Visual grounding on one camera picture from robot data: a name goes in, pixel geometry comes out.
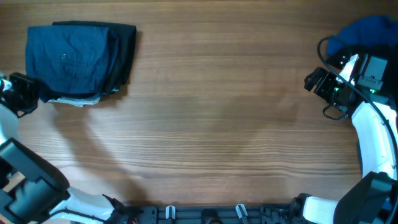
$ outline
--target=black cable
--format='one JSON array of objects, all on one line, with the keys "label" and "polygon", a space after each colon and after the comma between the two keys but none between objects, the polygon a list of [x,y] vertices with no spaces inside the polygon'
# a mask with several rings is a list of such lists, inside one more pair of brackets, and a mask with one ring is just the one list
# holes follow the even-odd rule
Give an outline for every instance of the black cable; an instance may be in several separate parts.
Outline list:
[{"label": "black cable", "polygon": [[323,115],[324,115],[325,117],[327,117],[327,118],[329,118],[329,119],[332,119],[333,121],[341,121],[341,120],[346,119],[346,118],[348,117],[348,114],[344,114],[343,116],[341,116],[341,117],[339,117],[339,118],[334,118],[334,117],[332,117],[332,116],[327,115],[325,112],[326,112],[329,108],[331,108],[332,106],[333,106],[333,104],[329,104],[328,106],[326,106],[326,107],[322,110],[322,113],[323,113]]},{"label": "black cable", "polygon": [[[386,117],[383,115],[383,113],[379,110],[379,108],[378,108],[367,96],[365,96],[360,90],[358,90],[357,88],[355,88],[355,86],[353,86],[351,83],[347,82],[347,80],[345,80],[345,79],[344,79],[342,76],[340,76],[336,71],[334,71],[334,70],[332,69],[332,67],[331,67],[331,66],[326,62],[326,60],[323,58],[323,56],[322,56],[322,54],[321,54],[321,45],[322,45],[322,43],[323,43],[324,41],[330,40],[330,39],[335,39],[335,40],[337,40],[338,42],[342,43],[342,44],[346,47],[346,49],[348,49],[348,51],[349,51],[349,53],[350,53],[349,58],[351,58],[352,53],[351,53],[351,51],[350,51],[348,45],[347,45],[344,41],[342,41],[342,40],[340,40],[339,38],[337,38],[336,36],[331,35],[331,36],[325,37],[325,38],[323,38],[321,41],[319,41],[319,43],[318,43],[318,48],[317,48],[317,52],[318,52],[319,59],[320,59],[321,62],[326,66],[326,68],[329,69],[329,71],[330,71],[331,73],[333,73],[334,75],[336,75],[344,84],[348,85],[348,86],[349,86],[352,90],[354,90],[359,96],[361,96],[367,103],[369,103],[369,104],[373,107],[373,109],[376,111],[376,113],[380,116],[380,118],[381,118],[382,121],[383,121],[383,125],[386,126],[386,128],[387,128],[387,130],[388,130],[388,133],[389,133],[389,135],[390,135],[390,137],[391,137],[391,140],[392,140],[392,147],[394,148],[394,154],[395,154],[396,163],[397,163],[397,162],[398,162],[398,147],[397,147],[397,141],[396,141],[396,138],[395,138],[395,136],[394,136],[394,132],[392,131],[392,128],[391,128],[391,125],[390,125],[389,121],[386,119]],[[389,217],[388,217],[388,219],[387,219],[387,221],[386,221],[386,224],[392,223],[392,220],[393,220],[393,218],[394,218],[394,215],[395,215],[395,213],[396,213],[396,211],[397,211],[397,207],[398,207],[398,196],[397,196],[397,198],[396,198],[396,201],[395,201],[394,206],[392,207],[391,214],[389,215]]]}]

